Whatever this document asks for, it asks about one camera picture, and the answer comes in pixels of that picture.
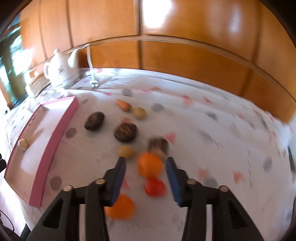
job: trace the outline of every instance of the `kettle spout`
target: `kettle spout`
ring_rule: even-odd
[[[68,64],[70,68],[78,68],[78,49],[73,50],[72,54],[68,58]]]

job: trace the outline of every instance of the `wooden wall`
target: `wooden wall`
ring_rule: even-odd
[[[205,82],[285,122],[296,110],[296,48],[259,0],[33,0],[21,33],[31,67],[90,42],[94,67]]]

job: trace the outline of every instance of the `dark brown cylindrical object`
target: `dark brown cylindrical object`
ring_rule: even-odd
[[[103,112],[94,112],[86,120],[84,128],[90,131],[98,130],[105,119],[105,114]]]
[[[168,141],[163,137],[150,139],[148,152],[158,155],[161,159],[166,159],[168,156]]]
[[[134,123],[124,123],[115,129],[114,136],[120,142],[131,142],[137,135],[137,126]]]

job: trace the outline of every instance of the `screw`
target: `screw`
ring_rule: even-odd
[[[220,186],[219,189],[221,192],[228,192],[229,191],[229,188],[227,186]]]
[[[102,185],[102,184],[104,184],[104,183],[106,182],[106,180],[103,179],[103,178],[99,178],[99,179],[97,179],[95,182],[96,182],[96,184],[98,184],[98,185]]]
[[[192,179],[192,178],[188,178],[186,182],[189,185],[195,185],[195,184],[197,184],[197,181],[195,179]]]
[[[65,191],[65,192],[69,192],[69,191],[71,191],[73,189],[73,187],[71,186],[71,185],[66,185],[66,186],[64,186],[64,188],[63,188],[63,190]]]

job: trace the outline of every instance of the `kettle handle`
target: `kettle handle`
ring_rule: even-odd
[[[43,67],[43,73],[44,73],[45,78],[47,78],[47,79],[49,79],[49,76],[48,76],[48,66],[49,66],[49,62],[46,62],[44,64],[44,67]]]

